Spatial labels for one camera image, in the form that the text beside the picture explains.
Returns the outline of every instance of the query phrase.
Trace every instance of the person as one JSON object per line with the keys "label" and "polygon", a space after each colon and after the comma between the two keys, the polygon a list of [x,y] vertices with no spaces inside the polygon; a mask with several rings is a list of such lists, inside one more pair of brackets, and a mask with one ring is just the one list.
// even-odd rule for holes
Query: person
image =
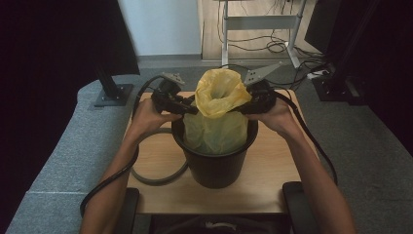
{"label": "person", "polygon": [[[250,120],[263,122],[285,139],[321,233],[356,233],[349,205],[306,141],[288,105],[278,99],[269,112],[245,116]],[[115,174],[127,164],[143,135],[179,118],[180,115],[159,114],[150,98],[142,101],[119,151],[101,180]],[[112,233],[123,204],[127,184],[128,174],[125,174],[92,197],[85,210],[81,233]]]}

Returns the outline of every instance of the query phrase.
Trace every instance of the forearm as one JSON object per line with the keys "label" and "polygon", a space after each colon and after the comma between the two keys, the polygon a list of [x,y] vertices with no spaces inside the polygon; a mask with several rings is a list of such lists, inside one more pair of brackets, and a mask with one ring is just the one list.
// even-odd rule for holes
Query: forearm
{"label": "forearm", "polygon": [[284,136],[322,233],[355,233],[350,208],[302,134]]}
{"label": "forearm", "polygon": [[[126,138],[100,181],[124,168],[135,147],[136,143]],[[125,198],[128,178],[129,173],[121,175],[92,197],[85,210],[81,233],[112,233]]]}

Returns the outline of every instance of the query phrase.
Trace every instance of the black trash can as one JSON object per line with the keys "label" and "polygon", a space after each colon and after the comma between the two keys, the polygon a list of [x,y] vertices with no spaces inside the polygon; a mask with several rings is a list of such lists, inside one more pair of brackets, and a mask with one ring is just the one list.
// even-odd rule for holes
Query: black trash can
{"label": "black trash can", "polygon": [[182,119],[172,122],[172,135],[183,149],[194,179],[208,188],[223,188],[237,180],[243,167],[246,151],[255,141],[258,122],[248,121],[245,144],[227,154],[202,154],[189,148],[183,141],[185,125]]}

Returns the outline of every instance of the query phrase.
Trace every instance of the yellow plastic bag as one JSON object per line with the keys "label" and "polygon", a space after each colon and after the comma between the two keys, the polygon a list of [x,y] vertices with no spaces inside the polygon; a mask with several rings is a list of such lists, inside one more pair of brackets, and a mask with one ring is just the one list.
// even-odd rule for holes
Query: yellow plastic bag
{"label": "yellow plastic bag", "polygon": [[246,142],[247,119],[228,112],[251,100],[241,75],[229,69],[207,71],[195,91],[197,115],[186,114],[184,142],[204,154],[225,154]]}

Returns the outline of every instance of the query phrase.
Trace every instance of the person's left arm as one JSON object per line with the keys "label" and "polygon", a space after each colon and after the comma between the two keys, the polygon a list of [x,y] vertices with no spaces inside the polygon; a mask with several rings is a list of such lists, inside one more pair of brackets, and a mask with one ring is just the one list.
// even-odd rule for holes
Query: person's left arm
{"label": "person's left arm", "polygon": [[[142,101],[136,110],[124,140],[100,181],[119,172],[132,158],[143,135],[160,128],[180,115],[156,112],[151,99]],[[112,233],[124,202],[129,174],[125,173],[96,193],[85,209],[81,233]]]}

